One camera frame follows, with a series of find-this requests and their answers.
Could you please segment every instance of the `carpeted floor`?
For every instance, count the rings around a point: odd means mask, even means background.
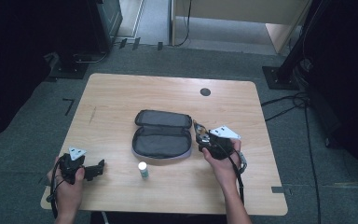
[[[41,83],[0,134],[0,223],[54,221],[51,211],[40,207],[45,187],[39,182],[61,149],[91,74],[247,80],[255,83],[261,102],[266,102],[297,93],[273,91],[267,86],[261,66],[279,66],[283,61],[279,56],[235,52],[169,47],[158,50],[156,46],[132,50],[132,45],[123,49],[114,46],[105,59],[89,65],[83,79]],[[63,99],[75,100],[66,116],[70,102]],[[270,118],[291,106],[291,101],[267,105],[263,107],[264,116]],[[321,221],[358,223],[358,161],[344,149],[326,148],[324,131],[312,108],[308,109],[308,116]],[[289,211],[283,217],[252,216],[253,222],[317,223],[318,201],[304,109],[291,110],[268,121],[267,125]],[[90,212],[79,212],[76,223],[90,223]],[[118,219],[110,223],[126,221]]]

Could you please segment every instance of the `black zippered case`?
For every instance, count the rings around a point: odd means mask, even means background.
[[[181,159],[191,155],[192,125],[189,115],[158,110],[142,110],[135,118],[141,126],[132,138],[137,157]]]

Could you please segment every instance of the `wooden table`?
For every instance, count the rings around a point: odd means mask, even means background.
[[[211,95],[200,94],[208,88]],[[247,81],[180,77],[94,74],[89,78],[62,146],[86,149],[85,165],[105,159],[103,175],[85,181],[80,209],[184,214],[225,214],[225,201],[212,168],[198,152],[181,161],[148,161],[143,180],[131,152],[137,130],[134,119],[143,109],[188,114],[214,129],[221,125],[241,136],[248,168],[242,174],[245,206],[251,215],[282,216],[287,212],[269,134],[255,84]],[[41,205],[49,209],[46,197]]]
[[[307,17],[311,2],[312,0],[197,0],[192,1],[190,17],[265,23],[275,50],[281,53],[297,26]],[[187,17],[189,3],[190,0],[170,2],[170,41],[173,45],[176,16]]]

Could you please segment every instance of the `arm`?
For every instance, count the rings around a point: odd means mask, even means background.
[[[57,184],[61,184],[57,187],[57,209],[58,215],[55,220],[56,224],[68,224],[74,223],[76,213],[81,205],[82,192],[83,192],[83,179],[84,179],[84,168],[79,168],[76,171],[76,181],[74,185],[62,182],[61,170],[57,169]],[[48,179],[52,178],[52,170],[48,172]]]
[[[241,150],[240,140],[231,140],[236,150]],[[202,150],[205,160],[211,164],[214,175],[222,188],[223,195],[226,202],[227,224],[243,224],[252,223],[245,207],[242,204],[240,195],[237,191],[237,177],[232,169],[232,164],[229,159],[215,160],[208,149]],[[237,164],[240,164],[240,158],[237,153],[231,155],[231,159]]]

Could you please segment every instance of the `glue stick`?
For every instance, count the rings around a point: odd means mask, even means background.
[[[144,162],[144,161],[139,162],[138,169],[141,172],[141,176],[143,179],[146,179],[149,177],[149,172],[147,171],[146,162]]]

